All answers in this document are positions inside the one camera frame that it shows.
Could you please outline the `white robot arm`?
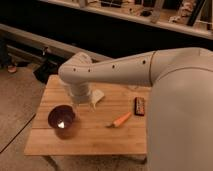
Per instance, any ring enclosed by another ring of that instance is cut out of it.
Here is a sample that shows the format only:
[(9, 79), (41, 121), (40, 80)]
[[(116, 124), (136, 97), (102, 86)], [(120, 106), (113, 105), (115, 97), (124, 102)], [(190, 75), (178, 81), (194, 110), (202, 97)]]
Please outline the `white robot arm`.
[(213, 51), (155, 50), (94, 63), (79, 52), (58, 71), (75, 103), (91, 82), (145, 86), (148, 171), (213, 171)]

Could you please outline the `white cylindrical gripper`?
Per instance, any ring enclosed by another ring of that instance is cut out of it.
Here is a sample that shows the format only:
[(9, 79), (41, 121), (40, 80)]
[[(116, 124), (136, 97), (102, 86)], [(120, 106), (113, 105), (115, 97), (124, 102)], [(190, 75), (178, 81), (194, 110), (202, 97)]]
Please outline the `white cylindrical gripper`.
[(91, 99), (90, 85), (85, 83), (70, 84), (70, 96), (75, 104), (88, 103)]

